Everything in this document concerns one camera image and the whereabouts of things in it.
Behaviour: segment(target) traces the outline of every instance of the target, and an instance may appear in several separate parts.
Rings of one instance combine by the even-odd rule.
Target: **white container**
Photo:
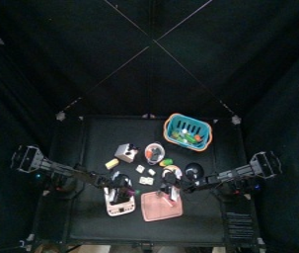
[[[148,154],[148,151],[153,151],[156,148],[158,149],[158,156],[157,156],[156,160],[152,161],[152,160],[149,159],[149,157],[146,157],[146,154]],[[145,156],[148,165],[154,165],[157,162],[161,161],[161,159],[163,159],[163,157],[164,157],[164,149],[163,149],[160,143],[154,142],[154,143],[152,143],[152,144],[149,144],[149,145],[146,146],[145,152],[144,152],[144,156]]]

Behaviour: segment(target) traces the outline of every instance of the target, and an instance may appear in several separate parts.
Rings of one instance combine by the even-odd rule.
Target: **plastic basket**
[[[179,139],[172,137],[172,134],[176,132],[180,133],[183,129],[187,130],[188,136],[193,137],[197,134],[201,140],[199,142],[189,143],[185,142],[184,139],[180,139],[181,137],[179,137]],[[163,136],[168,142],[200,152],[207,149],[212,141],[212,130],[207,123],[180,114],[172,114],[163,125]]]

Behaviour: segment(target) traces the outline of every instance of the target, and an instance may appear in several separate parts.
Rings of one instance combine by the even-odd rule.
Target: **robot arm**
[[[10,168],[24,173],[33,173],[38,170],[64,177],[72,177],[84,183],[90,184],[98,189],[108,188],[116,192],[112,204],[126,202],[134,194],[130,187],[130,180],[125,174],[116,172],[106,177],[94,172],[85,172],[85,169],[76,165],[74,167],[56,163],[45,158],[41,151],[34,146],[20,146],[12,156]]]
[[[176,179],[173,172],[167,171],[163,173],[161,186],[158,190],[169,194],[171,187],[176,187],[183,190],[183,192],[192,193],[193,191],[215,189],[224,183],[231,183],[233,188],[232,190],[239,193],[240,191],[244,191],[247,181],[249,179],[257,177],[265,180],[281,173],[280,163],[272,152],[260,152],[255,154],[248,165],[215,175],[204,177],[195,176],[192,173],[196,173],[196,169],[199,168],[189,168],[185,170],[185,173],[191,172],[191,177],[188,177],[189,180]]]

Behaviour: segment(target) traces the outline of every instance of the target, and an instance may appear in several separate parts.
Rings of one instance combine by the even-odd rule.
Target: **orange object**
[[[200,138],[199,134],[195,134],[193,138],[195,138],[196,142],[201,141],[201,138]]]
[[[149,150],[146,150],[146,152],[145,152],[145,158],[150,159],[150,157],[152,157],[152,152]]]

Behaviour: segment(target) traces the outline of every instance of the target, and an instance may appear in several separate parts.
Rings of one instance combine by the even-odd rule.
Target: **pink tray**
[[[156,192],[141,195],[141,209],[144,221],[154,221],[183,215],[180,198],[171,206],[168,200],[164,197],[158,197]]]

